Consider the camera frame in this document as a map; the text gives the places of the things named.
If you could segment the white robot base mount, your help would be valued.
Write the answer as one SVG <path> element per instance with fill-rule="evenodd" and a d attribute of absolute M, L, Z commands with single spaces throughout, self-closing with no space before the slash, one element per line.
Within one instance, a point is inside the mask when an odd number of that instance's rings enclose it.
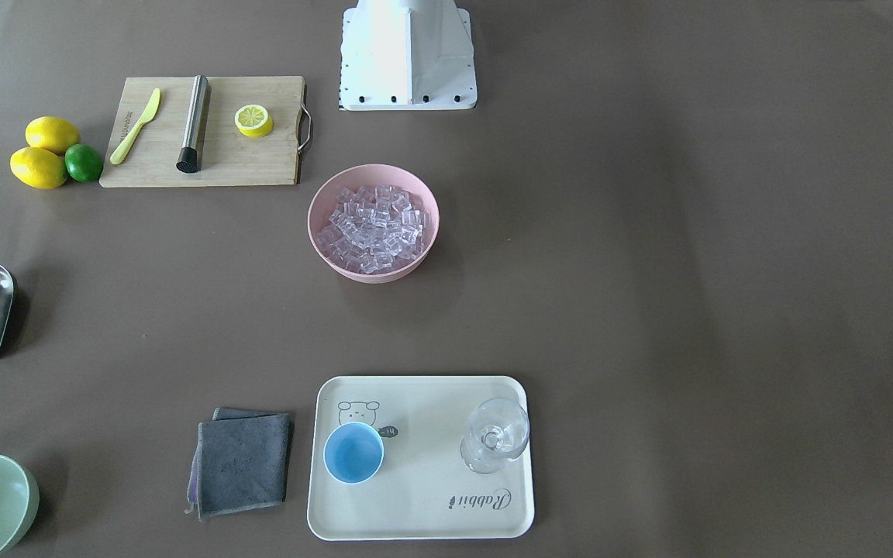
<path fill-rule="evenodd" d="M 478 104 L 471 14 L 453 1 L 358 1 L 343 12 L 343 111 L 447 111 Z"/>

